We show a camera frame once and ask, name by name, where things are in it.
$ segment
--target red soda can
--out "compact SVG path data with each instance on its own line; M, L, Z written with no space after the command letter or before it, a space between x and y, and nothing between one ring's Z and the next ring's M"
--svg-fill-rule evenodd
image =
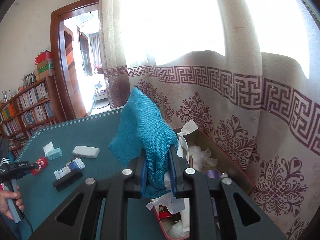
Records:
M48 166L48 160L46 157L42 157L36 161L39 165L39 169L31 170L32 175L37 175L40 171L42 171L46 166Z

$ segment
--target open box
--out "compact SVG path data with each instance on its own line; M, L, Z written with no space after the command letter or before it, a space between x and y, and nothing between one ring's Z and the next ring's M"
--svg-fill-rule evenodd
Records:
M175 129L175 133L181 131L181 129ZM201 148L202 151L206 149L210 149L211 151L211 158L217 159L216 168L221 172L228 173L229 177L233 179L236 184L247 194L249 195L253 190L253 184L244 171L220 148L218 147L213 141L211 141L203 132L199 129L196 131L184 135L187 142L194 142L197 146ZM208 171L207 168L203 167L202 172L205 173ZM161 230L164 233L164 236L168 240L173 240L167 234L167 230L170 228L172 224L169 224L167 220L161 221L159 219L159 208L153 207L153 211L156 215L156 218L159 222Z

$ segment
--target teal table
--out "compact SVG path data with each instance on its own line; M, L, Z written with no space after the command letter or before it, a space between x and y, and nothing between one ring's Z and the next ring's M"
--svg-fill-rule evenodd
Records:
M18 180L25 205L25 215L35 230L48 215L88 177L105 179L123 169L118 160L108 151L108 145L116 136L122 108L106 113L64 122L37 131L23 148L17 161L35 162L44 156L43 147L49 142L60 147L63 156L49 161L38 175L28 174ZM100 149L96 159L82 158L84 176L64 190L57 191L52 183L54 171L61 169L73 158L75 146L91 146ZM128 200L128 240L164 240L164 235L154 213L145 206L148 199ZM23 220L19 223L22 240L30 237L31 230Z

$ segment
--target silver bolt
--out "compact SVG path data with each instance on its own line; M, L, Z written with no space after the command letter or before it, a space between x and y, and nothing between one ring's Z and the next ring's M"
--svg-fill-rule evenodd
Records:
M85 180L85 183L86 183L87 185L92 185L92 184L94 183L94 178L87 178L87 179Z
M230 178L223 178L222 179L222 182L226 185L230 185L232 183L232 179Z
M226 172L221 173L219 176L220 176L220 179L228 178L228 177L229 177L229 176L228 176L228 173L226 173Z
M124 169L123 171L122 171L122 174L123 175L130 175L132 173L132 170L130 170L130 169Z
M192 175L192 174L195 174L196 171L193 168L186 168L186 173L189 174L189 175Z

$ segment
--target triangular cutout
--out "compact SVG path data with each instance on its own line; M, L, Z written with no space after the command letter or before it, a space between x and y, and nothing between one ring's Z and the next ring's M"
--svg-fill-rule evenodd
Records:
M57 222L73 226L76 222L83 197L83 193L77 194L70 204L57 216Z
M233 197L244 226L248 226L260 221L260 216L252 209L252 207L241 197L239 193L234 193Z

